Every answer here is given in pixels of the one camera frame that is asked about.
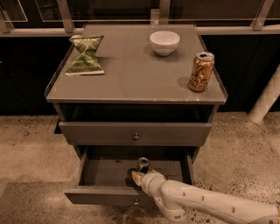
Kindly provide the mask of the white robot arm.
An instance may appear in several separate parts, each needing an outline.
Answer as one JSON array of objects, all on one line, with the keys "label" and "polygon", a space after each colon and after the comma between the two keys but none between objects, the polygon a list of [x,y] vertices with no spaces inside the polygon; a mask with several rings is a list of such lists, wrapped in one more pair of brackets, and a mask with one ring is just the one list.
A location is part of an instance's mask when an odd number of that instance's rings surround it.
[{"label": "white robot arm", "polygon": [[194,166],[197,183],[158,171],[134,181],[166,217],[180,222],[191,208],[229,224],[279,224],[279,114],[257,101],[250,113],[219,113]]}]

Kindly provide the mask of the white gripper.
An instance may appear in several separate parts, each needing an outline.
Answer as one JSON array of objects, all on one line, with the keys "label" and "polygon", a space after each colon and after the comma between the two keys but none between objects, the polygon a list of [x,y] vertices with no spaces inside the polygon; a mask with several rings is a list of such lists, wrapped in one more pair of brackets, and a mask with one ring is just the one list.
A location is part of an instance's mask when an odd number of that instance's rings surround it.
[{"label": "white gripper", "polygon": [[157,197],[161,185],[165,182],[165,176],[157,171],[151,171],[146,174],[138,171],[132,171],[133,181],[142,187],[142,190],[150,197]]}]

